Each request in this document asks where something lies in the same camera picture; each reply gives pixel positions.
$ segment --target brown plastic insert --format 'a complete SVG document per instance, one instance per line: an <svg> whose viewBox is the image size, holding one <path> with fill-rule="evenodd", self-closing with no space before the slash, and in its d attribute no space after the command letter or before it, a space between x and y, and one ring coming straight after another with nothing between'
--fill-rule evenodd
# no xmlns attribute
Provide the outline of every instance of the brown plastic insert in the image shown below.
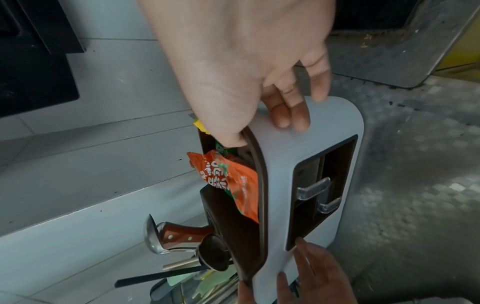
<svg viewBox="0 0 480 304"><path fill-rule="evenodd" d="M337 210L335 209L329 214L317 212L317 196L305 201L297 200L297 187L306 187L326 177L329 177L329 189L325 190L318 196L321 196L321 198L328 203L332 202L336 198L346 195L346 193L344 193L344 189L350 170L350 165L352 163L355 146L357 144L357 139L358 136L355 135L313 157L300 162L295 167L293 171L290 223L288 228L288 239L286 243L287 250L291 250L295 246L295 239L297 237L307 236L327 217L332 215ZM305 181L302 181L300 177L307 168L311 170L312 165L315 165L318 168L316 180L311 180L308 185L303 185Z"/></svg>
<svg viewBox="0 0 480 304"><path fill-rule="evenodd" d="M215 139L198 132L203 153L215 149ZM234 200L225 191L207 185L200 197L209 223L223 239L235 263L238 275L252 286L253 276L261 269L268 254L268 177L260 146L251 130L246 127L243 137L247 141L258 174L258 221L243 216Z"/></svg>

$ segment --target orange snack packet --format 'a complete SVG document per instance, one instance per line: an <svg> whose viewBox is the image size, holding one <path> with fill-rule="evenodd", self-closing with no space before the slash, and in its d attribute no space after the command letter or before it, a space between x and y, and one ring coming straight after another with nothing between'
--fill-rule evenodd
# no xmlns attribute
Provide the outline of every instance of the orange snack packet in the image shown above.
<svg viewBox="0 0 480 304"><path fill-rule="evenodd" d="M259 222L259 178L254 170L232 161L237 157L225 158L215 150L205 155L189 152L187 156L205 182L230 192L240 213Z"/></svg>

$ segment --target hand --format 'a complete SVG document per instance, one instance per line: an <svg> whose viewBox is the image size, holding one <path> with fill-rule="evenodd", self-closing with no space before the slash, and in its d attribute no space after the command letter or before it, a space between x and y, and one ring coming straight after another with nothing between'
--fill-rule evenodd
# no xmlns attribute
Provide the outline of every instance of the hand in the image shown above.
<svg viewBox="0 0 480 304"><path fill-rule="evenodd" d="M349 280L334 257L324 248L296 240L295 257L300 276L300 298L292 295L287 277L276 281L278 304L357 304ZM254 304L254 296L245 283L238 286L238 304Z"/></svg>
<svg viewBox="0 0 480 304"><path fill-rule="evenodd" d="M137 1L193 111L222 144L246 144L240 131L260 100L276 126L310 126L293 66L302 62L312 98L325 100L335 0Z"/></svg>

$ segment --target knife block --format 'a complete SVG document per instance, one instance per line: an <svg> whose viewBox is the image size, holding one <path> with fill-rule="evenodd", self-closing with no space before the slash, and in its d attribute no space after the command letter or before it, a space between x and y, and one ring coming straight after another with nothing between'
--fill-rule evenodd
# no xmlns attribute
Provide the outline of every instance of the knife block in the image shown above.
<svg viewBox="0 0 480 304"><path fill-rule="evenodd" d="M298 277L297 237L324 247L334 240L362 141L363 119L351 102L306 100L307 131L277 129L260 108L242 132L258 174L259 224L241 215L223 190L207 185L200 191L209 223L258 304L277 298L278 273L285 272L289 283ZM215 149L213 137L199 136L204 153Z"/></svg>

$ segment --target knife handle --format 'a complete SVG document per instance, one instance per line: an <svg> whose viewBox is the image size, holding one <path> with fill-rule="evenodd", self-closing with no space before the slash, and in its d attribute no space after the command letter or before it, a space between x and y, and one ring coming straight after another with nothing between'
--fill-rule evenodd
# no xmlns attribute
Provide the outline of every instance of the knife handle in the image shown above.
<svg viewBox="0 0 480 304"><path fill-rule="evenodd" d="M158 225L158 240L166 250L177 247L196 248L207 235L215 232L212 226L190 227L177 225L169 222Z"/></svg>

